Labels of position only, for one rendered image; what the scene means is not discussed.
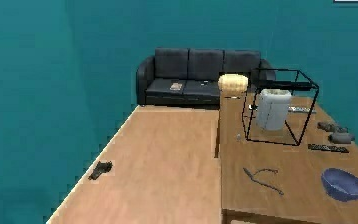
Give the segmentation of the black three-seat sofa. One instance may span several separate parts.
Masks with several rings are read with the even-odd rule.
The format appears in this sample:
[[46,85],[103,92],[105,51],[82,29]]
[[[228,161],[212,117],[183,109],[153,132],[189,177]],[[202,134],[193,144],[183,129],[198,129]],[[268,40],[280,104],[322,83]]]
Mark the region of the black three-seat sofa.
[[252,82],[276,78],[256,50],[157,48],[137,68],[137,104],[217,108],[224,73],[240,73]]

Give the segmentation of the blue bowl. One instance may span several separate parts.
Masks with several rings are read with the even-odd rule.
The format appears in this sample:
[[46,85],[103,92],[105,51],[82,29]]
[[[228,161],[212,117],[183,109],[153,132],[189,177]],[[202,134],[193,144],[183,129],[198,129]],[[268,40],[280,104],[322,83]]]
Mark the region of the blue bowl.
[[337,201],[358,200],[358,177],[348,171],[327,168],[321,174],[321,183],[326,194]]

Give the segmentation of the white cylindrical container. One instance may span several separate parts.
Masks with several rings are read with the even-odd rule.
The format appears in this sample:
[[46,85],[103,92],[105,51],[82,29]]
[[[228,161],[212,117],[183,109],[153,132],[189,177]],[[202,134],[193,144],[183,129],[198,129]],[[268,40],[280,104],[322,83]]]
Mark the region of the white cylindrical container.
[[281,130],[287,118],[291,98],[288,90],[263,89],[259,94],[257,125],[269,131]]

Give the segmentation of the black object on floor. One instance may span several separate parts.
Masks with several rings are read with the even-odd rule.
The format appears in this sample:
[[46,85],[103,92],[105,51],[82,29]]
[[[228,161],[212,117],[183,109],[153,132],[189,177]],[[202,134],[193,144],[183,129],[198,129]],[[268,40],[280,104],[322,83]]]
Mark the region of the black object on floor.
[[101,162],[99,161],[96,167],[93,169],[92,173],[89,175],[89,180],[96,180],[98,179],[103,173],[108,173],[113,167],[111,161],[108,162]]

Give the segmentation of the grey remote control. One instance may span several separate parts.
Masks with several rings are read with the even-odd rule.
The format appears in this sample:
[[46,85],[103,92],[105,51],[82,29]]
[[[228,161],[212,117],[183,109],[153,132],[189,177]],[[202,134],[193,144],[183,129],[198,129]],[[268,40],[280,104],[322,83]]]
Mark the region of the grey remote control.
[[296,107],[296,106],[290,106],[288,108],[288,112],[292,112],[292,113],[312,113],[315,114],[316,110],[311,109],[311,108],[306,108],[306,107]]

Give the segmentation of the brown wooden table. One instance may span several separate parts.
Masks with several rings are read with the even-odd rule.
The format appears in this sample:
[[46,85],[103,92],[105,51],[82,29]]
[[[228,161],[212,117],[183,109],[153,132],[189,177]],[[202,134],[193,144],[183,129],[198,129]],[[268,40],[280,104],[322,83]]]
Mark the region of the brown wooden table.
[[[358,146],[348,145],[346,154],[308,149],[308,144],[329,143],[328,134],[317,128],[319,121],[331,119],[321,108],[311,116],[299,146],[290,145],[286,130],[255,126],[251,138],[258,142],[247,141],[242,113],[250,102],[249,97],[221,99],[221,224],[358,224],[358,200],[334,200],[321,183],[322,172],[331,167],[358,177]],[[296,134],[304,120],[303,114],[288,118]]]

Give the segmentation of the dark grey lumpy object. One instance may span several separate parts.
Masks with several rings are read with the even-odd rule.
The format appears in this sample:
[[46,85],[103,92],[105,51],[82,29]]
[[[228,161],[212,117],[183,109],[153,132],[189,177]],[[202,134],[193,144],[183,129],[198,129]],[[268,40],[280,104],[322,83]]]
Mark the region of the dark grey lumpy object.
[[330,123],[330,122],[318,122],[317,128],[322,129],[326,132],[338,132],[338,133],[347,133],[348,129],[346,127],[341,127],[338,124]]

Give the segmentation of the black remote control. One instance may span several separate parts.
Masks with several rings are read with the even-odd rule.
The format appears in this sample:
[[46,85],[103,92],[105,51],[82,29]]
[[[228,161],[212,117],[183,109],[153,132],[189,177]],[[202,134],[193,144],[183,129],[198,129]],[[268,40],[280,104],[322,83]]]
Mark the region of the black remote control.
[[327,152],[337,152],[337,153],[349,153],[348,149],[345,147],[338,147],[334,145],[322,145],[322,144],[308,144],[309,150],[315,151],[327,151]]

